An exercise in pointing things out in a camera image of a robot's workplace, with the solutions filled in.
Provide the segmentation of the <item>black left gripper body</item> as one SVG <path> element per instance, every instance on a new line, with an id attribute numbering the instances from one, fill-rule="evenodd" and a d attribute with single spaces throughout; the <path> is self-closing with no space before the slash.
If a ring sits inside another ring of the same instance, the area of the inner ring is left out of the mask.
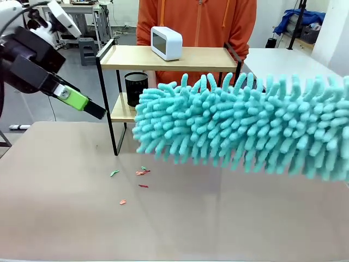
<path id="1" fill-rule="evenodd" d="M 22 93 L 53 95 L 65 58 L 33 32 L 18 26 L 1 47 L 1 76 Z"/>

